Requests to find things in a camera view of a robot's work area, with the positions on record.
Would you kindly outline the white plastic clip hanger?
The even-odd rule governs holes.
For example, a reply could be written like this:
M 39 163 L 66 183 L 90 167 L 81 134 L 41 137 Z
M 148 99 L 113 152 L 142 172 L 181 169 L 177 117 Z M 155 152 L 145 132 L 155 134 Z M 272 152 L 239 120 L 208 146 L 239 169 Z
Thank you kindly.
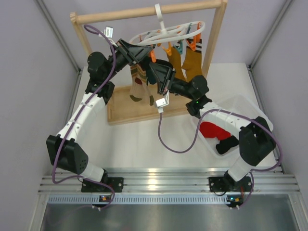
M 129 43 L 138 46 L 157 45 L 189 39 L 200 35 L 205 29 L 204 21 L 194 21 L 176 26 L 165 27 L 160 4 L 154 6 L 160 28 L 138 34 Z

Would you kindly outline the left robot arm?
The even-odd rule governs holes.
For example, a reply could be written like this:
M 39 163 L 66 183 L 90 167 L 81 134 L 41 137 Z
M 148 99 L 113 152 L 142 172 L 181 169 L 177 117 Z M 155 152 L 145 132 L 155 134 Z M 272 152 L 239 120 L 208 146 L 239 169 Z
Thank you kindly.
M 107 105 L 113 91 L 111 82 L 126 65 L 138 64 L 149 57 L 152 46 L 137 46 L 120 39 L 111 45 L 112 54 L 105 58 L 101 52 L 88 56 L 88 82 L 82 101 L 72 117 L 57 135 L 50 135 L 47 150 L 54 169 L 70 171 L 75 177 L 84 178 L 98 191 L 104 191 L 109 185 L 106 171 L 89 161 L 80 143 L 85 139 L 97 114 Z

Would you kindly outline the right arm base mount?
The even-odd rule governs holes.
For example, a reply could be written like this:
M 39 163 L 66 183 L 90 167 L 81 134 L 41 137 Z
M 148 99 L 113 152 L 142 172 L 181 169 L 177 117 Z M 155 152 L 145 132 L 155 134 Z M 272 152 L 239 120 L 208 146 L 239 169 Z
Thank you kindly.
M 245 176 L 240 181 L 235 182 L 232 178 L 227 177 L 209 177 L 209 188 L 212 193 L 223 195 L 224 193 L 244 193 L 252 189 L 252 180 Z

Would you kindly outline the dark teal sock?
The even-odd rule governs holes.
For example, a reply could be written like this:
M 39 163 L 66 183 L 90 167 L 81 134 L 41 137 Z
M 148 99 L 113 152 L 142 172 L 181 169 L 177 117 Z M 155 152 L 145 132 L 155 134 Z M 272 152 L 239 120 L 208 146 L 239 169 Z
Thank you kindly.
M 153 62 L 150 61 L 147 65 L 146 65 L 146 68 L 145 68 L 145 72 L 146 72 L 146 77 L 147 77 L 147 83 L 148 84 L 151 84 L 151 85 L 154 85 L 157 83 L 156 79 L 155 79 L 155 76 L 154 76 L 154 73 L 152 72 L 151 70 L 151 64 Z

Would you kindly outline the black sock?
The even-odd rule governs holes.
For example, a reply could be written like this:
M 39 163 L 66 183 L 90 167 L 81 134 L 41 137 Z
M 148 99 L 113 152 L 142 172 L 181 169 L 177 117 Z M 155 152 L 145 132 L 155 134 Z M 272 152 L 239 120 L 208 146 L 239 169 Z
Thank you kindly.
M 216 145 L 216 150 L 220 155 L 225 154 L 231 148 L 236 147 L 239 144 L 239 140 L 235 136 L 230 136 L 224 140 L 219 141 Z

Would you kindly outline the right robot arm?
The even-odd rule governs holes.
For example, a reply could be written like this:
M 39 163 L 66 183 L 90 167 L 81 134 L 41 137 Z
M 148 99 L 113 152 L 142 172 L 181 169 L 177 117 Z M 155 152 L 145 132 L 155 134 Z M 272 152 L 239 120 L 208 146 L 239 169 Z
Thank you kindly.
M 242 179 L 276 148 L 272 132 L 266 119 L 258 116 L 247 118 L 219 107 L 206 94 L 207 80 L 196 75 L 189 82 L 175 77 L 176 70 L 167 61 L 150 62 L 148 72 L 155 78 L 157 92 L 164 98 L 158 100 L 157 108 L 163 111 L 170 93 L 190 99 L 187 111 L 200 122 L 210 122 L 229 132 L 239 142 L 239 157 L 224 173 L 224 188 L 235 191 L 242 185 Z

